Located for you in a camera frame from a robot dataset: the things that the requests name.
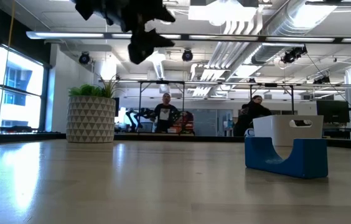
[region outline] man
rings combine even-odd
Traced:
[[[163,133],[167,132],[167,130],[172,125],[171,113],[178,112],[175,106],[170,104],[171,96],[168,93],[163,94],[161,104],[157,105],[155,108],[155,114],[157,116],[157,126],[156,132]]]

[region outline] person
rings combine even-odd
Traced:
[[[161,104],[157,105],[155,108],[155,114],[157,116],[157,126],[156,132],[163,133],[172,125],[171,114],[178,112],[177,108],[170,104],[171,96],[168,93],[163,94]]]
[[[243,137],[247,129],[251,128],[253,119],[262,116],[269,116],[271,112],[269,109],[261,105],[263,98],[261,96],[252,97],[248,104],[242,105],[241,114],[236,122],[233,135],[235,137]]]

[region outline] window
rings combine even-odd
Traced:
[[[42,65],[0,48],[1,126],[39,127],[43,77]]]

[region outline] security camera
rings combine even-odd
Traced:
[[[190,62],[194,58],[194,55],[190,49],[185,49],[182,54],[182,60],[185,62]]]
[[[91,63],[91,57],[89,52],[82,52],[82,56],[78,59],[79,63],[82,65],[88,65]]]

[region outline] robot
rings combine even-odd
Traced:
[[[117,24],[122,32],[132,32],[128,45],[130,61],[140,64],[155,47],[173,47],[173,41],[156,30],[145,31],[145,23],[153,19],[175,22],[174,16],[163,5],[163,0],[71,0],[84,20],[96,14],[109,26]]]

